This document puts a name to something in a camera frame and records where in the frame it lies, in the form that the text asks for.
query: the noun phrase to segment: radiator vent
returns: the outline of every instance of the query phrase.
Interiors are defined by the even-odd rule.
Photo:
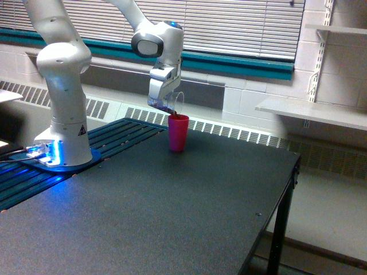
[[[7,81],[0,81],[0,89],[19,93],[23,96],[21,101],[29,104],[40,105],[50,108],[50,97],[48,91],[42,88],[21,85]],[[87,117],[103,120],[110,105],[109,102],[88,98],[86,99]]]
[[[168,116],[157,113],[153,109],[129,107],[126,117],[149,123],[167,126]],[[223,123],[209,120],[190,119],[189,129],[239,139],[263,146],[286,149],[300,153],[303,166],[330,171],[359,179],[367,177],[367,155],[363,152],[349,152],[342,147],[325,147],[324,145],[308,143],[307,141],[288,140],[271,135],[270,133],[255,131],[249,128],[231,127]]]
[[[40,87],[0,81],[0,89],[19,93],[23,96],[20,102],[27,104],[50,107],[48,91]],[[122,104],[116,101],[98,99],[87,96],[87,116],[112,122],[118,118],[117,112],[123,109],[122,117],[128,117],[168,126],[168,115],[157,112],[152,108],[137,108],[134,105]],[[268,132],[262,132],[244,127],[233,127],[229,124],[215,123],[213,121],[193,118],[189,121],[189,128],[194,131],[225,136],[232,139],[243,140],[263,146],[270,146],[298,152],[302,156],[302,165],[324,171],[330,171],[358,179],[367,179],[367,154],[362,151],[350,150],[345,147],[328,146],[309,140],[289,140],[277,137]]]

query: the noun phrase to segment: red cup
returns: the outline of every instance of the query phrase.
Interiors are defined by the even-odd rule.
[[[168,134],[170,149],[174,152],[182,152],[185,148],[188,136],[189,117],[185,115],[170,115],[168,117]]]

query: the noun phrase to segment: table leg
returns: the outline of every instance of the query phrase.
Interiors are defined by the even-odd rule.
[[[295,175],[293,175],[291,182],[288,185],[287,191],[278,206],[278,212],[276,213],[274,234],[273,234],[271,249],[270,249],[267,275],[277,275],[278,274],[280,256],[282,255],[283,242],[284,242],[284,237],[286,235],[288,215],[289,215],[289,210],[291,207],[291,201],[292,201],[295,181],[296,181]]]

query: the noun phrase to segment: window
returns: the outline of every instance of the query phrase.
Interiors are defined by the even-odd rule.
[[[240,57],[293,61],[304,0],[139,0],[153,22],[177,21],[184,49]],[[80,35],[130,42],[132,28],[120,11],[102,0],[64,0]],[[34,30],[21,0],[0,3],[0,28]]]

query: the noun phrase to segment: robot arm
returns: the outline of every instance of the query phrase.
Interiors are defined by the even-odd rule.
[[[181,81],[181,52],[184,31],[173,21],[150,22],[134,0],[105,0],[124,14],[132,28],[133,51],[141,57],[157,57],[150,71],[148,104],[166,112],[165,99]]]
[[[62,0],[23,3],[34,28],[48,44],[38,54],[37,67],[49,90],[51,126],[34,141],[52,144],[53,150],[38,161],[50,167],[86,163],[92,155],[80,73],[89,67],[91,52],[72,25]]]

